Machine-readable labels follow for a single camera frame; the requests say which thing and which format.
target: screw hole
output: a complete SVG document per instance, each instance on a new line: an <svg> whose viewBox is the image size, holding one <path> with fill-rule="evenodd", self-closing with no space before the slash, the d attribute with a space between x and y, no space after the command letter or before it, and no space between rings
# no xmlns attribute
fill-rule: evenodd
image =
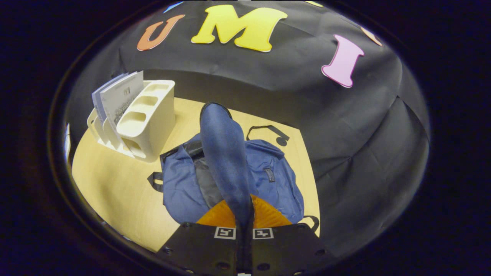
<svg viewBox="0 0 491 276"><path fill-rule="evenodd" d="M258 270L261 270L261 271L265 271L265 270L268 270L270 268L270 265L269 264L260 264L257 266L257 269Z"/></svg>
<svg viewBox="0 0 491 276"><path fill-rule="evenodd" d="M217 268L221 269L221 270L227 270L230 268L230 265L227 264L227 263L218 263L217 264Z"/></svg>

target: orange letter u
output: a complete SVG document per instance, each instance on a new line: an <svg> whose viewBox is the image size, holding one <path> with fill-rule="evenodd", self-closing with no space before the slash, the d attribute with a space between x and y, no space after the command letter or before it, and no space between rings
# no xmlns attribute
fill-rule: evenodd
<svg viewBox="0 0 491 276"><path fill-rule="evenodd" d="M181 15L177 15L177 16L174 16L172 18L169 18L167 20L167 25L165 25L165 27L163 28L162 32L160 33L160 35L150 41L150 36L153 34L153 32L155 31L155 29L162 25L164 22L163 21L160 21L160 22L157 22L153 25L150 25L146 30L145 30L145 33L141 36L140 38L140 41L138 41L138 44L136 45L136 48L139 50L139 51L146 51L146 50L150 50L154 47L156 47L157 45L159 45L160 43L162 43L162 41L164 41L164 39L167 37L167 35L169 34L170 30L172 30L172 27L174 27L174 25L176 24L176 22L183 18L184 17L184 14L181 14Z"/></svg>

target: black strap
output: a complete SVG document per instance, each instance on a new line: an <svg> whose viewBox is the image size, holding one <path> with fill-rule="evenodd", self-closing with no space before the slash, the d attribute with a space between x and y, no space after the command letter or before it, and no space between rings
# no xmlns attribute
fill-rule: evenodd
<svg viewBox="0 0 491 276"><path fill-rule="evenodd" d="M157 171L152 172L150 176L147 178L147 180L150 183L150 185L152 185L152 188L154 188L154 190L161 193L164 192L164 185L155 183L155 180L162 180L161 172L157 172Z"/></svg>
<svg viewBox="0 0 491 276"><path fill-rule="evenodd" d="M314 233L317 230L317 228L319 228L319 225L321 225L321 223L319 222L319 219L315 216L303 216L303 218L311 218L312 219L312 221L314 222L314 226L312 227L312 231Z"/></svg>
<svg viewBox="0 0 491 276"><path fill-rule="evenodd" d="M286 134L284 134L281 130L279 130L278 128L276 128L275 126L273 125L269 125L269 126L252 126L250 129L249 129L249 132L247 133L247 136L245 137L245 139L247 141L249 141L249 134L250 132L253 130L253 129L258 129L258 128L269 128L271 131L273 131L274 133L278 134L279 137L276 138L276 142L278 143L278 145L280 146L286 146L286 141L288 141L290 139L290 137L288 137Z"/></svg>

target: backpack label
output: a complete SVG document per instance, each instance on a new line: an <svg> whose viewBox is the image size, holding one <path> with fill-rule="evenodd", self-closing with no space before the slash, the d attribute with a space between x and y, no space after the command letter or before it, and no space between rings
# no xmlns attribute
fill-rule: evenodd
<svg viewBox="0 0 491 276"><path fill-rule="evenodd" d="M273 171L270 168L266 168L266 169L264 169L264 171L268 175L268 178L269 178L270 182L274 182L274 173L273 173Z"/></svg>

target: white desk organizer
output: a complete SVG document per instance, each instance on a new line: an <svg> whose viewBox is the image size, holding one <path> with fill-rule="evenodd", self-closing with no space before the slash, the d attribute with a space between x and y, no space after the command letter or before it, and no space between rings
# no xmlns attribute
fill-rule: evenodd
<svg viewBox="0 0 491 276"><path fill-rule="evenodd" d="M101 124L96 110L87 118L94 138L102 145L145 162L155 161L176 123L174 81L143 81L143 91L119 120L117 139L108 120Z"/></svg>

